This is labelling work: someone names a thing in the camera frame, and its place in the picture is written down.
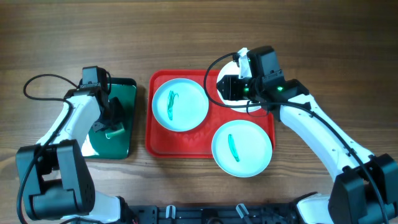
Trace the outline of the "white plate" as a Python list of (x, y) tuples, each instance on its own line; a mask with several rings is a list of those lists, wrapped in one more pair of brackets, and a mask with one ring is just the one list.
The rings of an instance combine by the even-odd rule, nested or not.
[(215, 132), (211, 152), (217, 165), (229, 175), (254, 177), (269, 165), (272, 143), (259, 125), (246, 120), (234, 120)]
[(165, 129), (185, 132), (199, 126), (206, 118), (209, 100), (197, 82), (175, 78), (162, 84), (152, 99), (152, 114)]
[[(240, 73), (240, 68), (237, 66), (235, 62), (230, 61), (220, 70), (216, 82), (219, 82), (225, 75), (239, 75), (239, 73)], [(248, 100), (239, 100), (239, 101), (224, 100), (219, 90), (218, 90), (218, 96), (225, 105), (239, 106), (239, 105), (246, 105), (248, 102)], [(234, 111), (240, 113), (246, 113), (246, 111), (252, 113), (259, 109), (261, 109), (260, 106), (253, 106), (248, 108), (233, 108)]]

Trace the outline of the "green scrub sponge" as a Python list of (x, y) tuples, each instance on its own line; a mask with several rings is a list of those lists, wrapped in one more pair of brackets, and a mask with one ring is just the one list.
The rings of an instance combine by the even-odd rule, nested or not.
[(115, 126), (112, 126), (112, 127), (108, 128), (105, 131), (105, 136), (106, 136), (107, 139), (111, 139), (111, 138), (114, 138), (116, 136), (119, 136), (119, 135), (125, 133), (125, 131), (126, 130), (124, 128), (123, 123), (118, 123)]

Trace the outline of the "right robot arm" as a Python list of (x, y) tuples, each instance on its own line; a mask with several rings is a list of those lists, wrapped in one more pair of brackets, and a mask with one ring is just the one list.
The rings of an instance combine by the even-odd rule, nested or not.
[(270, 46), (231, 53), (235, 74), (216, 87), (228, 108), (259, 106), (299, 135), (333, 180), (330, 195), (296, 203), (302, 223), (387, 223), (397, 217), (397, 162), (350, 138), (298, 80), (286, 80)]

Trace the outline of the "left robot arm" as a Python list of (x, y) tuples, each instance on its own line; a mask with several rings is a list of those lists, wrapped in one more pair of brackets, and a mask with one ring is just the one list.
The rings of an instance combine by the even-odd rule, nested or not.
[(20, 187), (16, 213), (21, 223), (133, 223), (134, 214), (121, 197), (95, 190), (81, 153), (90, 131), (124, 132), (124, 109), (109, 98), (111, 75), (98, 66), (82, 70), (82, 82), (60, 99), (63, 110), (36, 144), (16, 154)]

